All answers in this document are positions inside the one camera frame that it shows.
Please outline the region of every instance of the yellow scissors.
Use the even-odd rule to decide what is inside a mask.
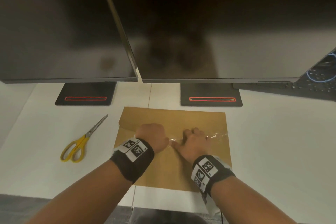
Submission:
[[[85,146],[87,141],[89,141],[90,136],[92,135],[93,132],[95,132],[95,130],[103,123],[104,120],[106,120],[108,114],[101,119],[96,125],[94,125],[93,128],[91,128],[89,130],[89,132],[87,132],[84,136],[82,136],[80,139],[72,141],[71,143],[69,143],[68,146],[65,147],[65,149],[63,150],[62,154],[61,154],[61,161],[66,162],[68,160],[71,159],[71,161],[73,163],[78,163],[81,162],[82,159],[84,158],[84,154],[85,154]],[[70,153],[66,156],[66,158],[64,158],[65,153],[73,146],[73,149],[70,151]],[[81,151],[81,155],[78,159],[75,159],[75,155],[78,151]]]

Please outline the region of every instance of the scissors blade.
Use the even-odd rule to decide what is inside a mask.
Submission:
[[[108,114],[105,115],[103,117],[103,119],[101,119],[100,121],[98,121],[98,123],[96,125],[94,125],[90,130],[89,132],[86,133],[86,137],[90,137],[92,135],[93,132],[95,132],[95,130],[103,123],[104,120],[106,120]]]

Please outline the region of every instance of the wristband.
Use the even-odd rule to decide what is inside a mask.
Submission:
[[[130,138],[114,149],[112,160],[125,179],[133,184],[146,171],[154,158],[154,150],[140,138]]]
[[[201,192],[211,197],[212,186],[230,176],[235,176],[230,166],[219,157],[203,155],[198,157],[192,165],[191,179],[196,183]]]

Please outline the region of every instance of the white table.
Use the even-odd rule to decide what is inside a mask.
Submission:
[[[0,193],[53,198],[111,155],[124,106],[225,112],[233,171],[300,223],[336,223],[334,102],[241,90],[241,108],[181,107],[179,84],[118,83],[110,107],[59,107],[62,84],[37,85],[0,150]],[[87,155],[64,146],[105,114]],[[132,186],[120,205],[205,213],[198,193]]]

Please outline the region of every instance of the black monitor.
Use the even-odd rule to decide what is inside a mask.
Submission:
[[[4,83],[137,81],[108,0],[0,0],[0,42]]]
[[[143,82],[295,82],[336,46],[336,0],[113,0]]]

